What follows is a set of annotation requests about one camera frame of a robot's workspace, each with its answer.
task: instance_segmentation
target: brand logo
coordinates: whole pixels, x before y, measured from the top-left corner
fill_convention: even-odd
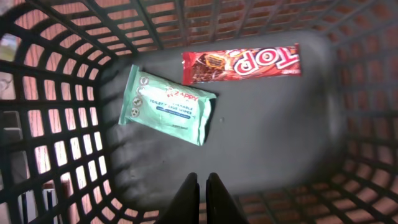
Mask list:
[[[196,96],[194,96],[192,94],[189,94],[189,93],[184,93],[184,92],[182,92],[180,90],[175,90],[173,87],[168,87],[166,89],[166,95],[167,95],[167,97],[175,97],[175,96],[177,96],[177,97],[182,97],[182,98],[184,98],[186,100],[198,101],[198,97],[196,97]]]
[[[297,62],[299,62],[299,55],[292,55],[287,47],[262,49],[256,56],[250,50],[247,50],[242,53],[242,58],[235,63],[234,71],[240,75],[249,75],[258,70],[259,65],[276,64],[276,67],[282,70]]]

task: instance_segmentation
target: snack package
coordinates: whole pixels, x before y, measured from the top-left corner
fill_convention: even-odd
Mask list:
[[[299,45],[257,49],[185,52],[183,85],[243,80],[279,75],[301,75]]]
[[[131,67],[119,124],[132,121],[201,146],[213,93],[172,83]]]

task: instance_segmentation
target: wipes packet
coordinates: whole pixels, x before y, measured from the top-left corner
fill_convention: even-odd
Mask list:
[[[132,121],[201,146],[214,93],[182,86],[131,67],[119,124]]]

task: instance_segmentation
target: gray basket floor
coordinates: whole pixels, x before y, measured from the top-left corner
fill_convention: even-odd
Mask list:
[[[127,141],[111,155],[123,198],[136,208],[166,205],[190,172],[198,174],[201,198],[211,172],[232,194],[245,194],[328,178],[339,164],[342,116],[330,43],[312,32],[226,40],[185,49],[142,54],[121,60],[103,78],[119,75],[101,89],[101,97],[119,94],[103,108],[105,121],[119,117],[132,63],[146,72],[180,83],[184,51],[293,45],[301,48],[302,77],[273,77],[200,83],[218,95],[210,132],[199,147],[138,123],[117,124],[107,132],[110,144]]]

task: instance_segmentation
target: red candy wrapper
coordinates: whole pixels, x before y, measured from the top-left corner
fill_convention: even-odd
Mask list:
[[[301,76],[299,45],[257,49],[185,52],[182,84],[281,75]]]

